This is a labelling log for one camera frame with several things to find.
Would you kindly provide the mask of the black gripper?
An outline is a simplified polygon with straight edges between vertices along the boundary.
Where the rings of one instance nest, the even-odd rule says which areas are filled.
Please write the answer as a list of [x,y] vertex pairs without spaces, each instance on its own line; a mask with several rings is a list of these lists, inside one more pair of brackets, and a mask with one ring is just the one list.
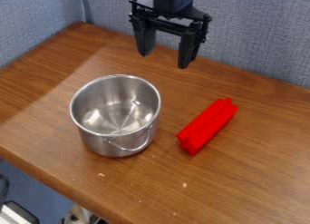
[[[201,41],[205,42],[209,33],[209,23],[213,17],[194,6],[194,0],[130,0],[133,12],[146,9],[151,16],[166,19],[187,19],[201,24],[201,36],[194,31],[185,31],[181,37],[178,67],[186,69],[195,60]],[[147,56],[155,49],[157,30],[145,22],[134,22],[137,48],[142,56]]]

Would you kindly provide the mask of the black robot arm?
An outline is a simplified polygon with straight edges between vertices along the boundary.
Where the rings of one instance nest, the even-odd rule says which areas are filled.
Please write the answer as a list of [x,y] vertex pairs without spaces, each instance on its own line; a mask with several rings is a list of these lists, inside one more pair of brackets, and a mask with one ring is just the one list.
[[158,31],[178,35],[178,67],[187,68],[207,40],[213,17],[194,7],[194,0],[130,0],[130,3],[130,22],[141,55],[154,51]]

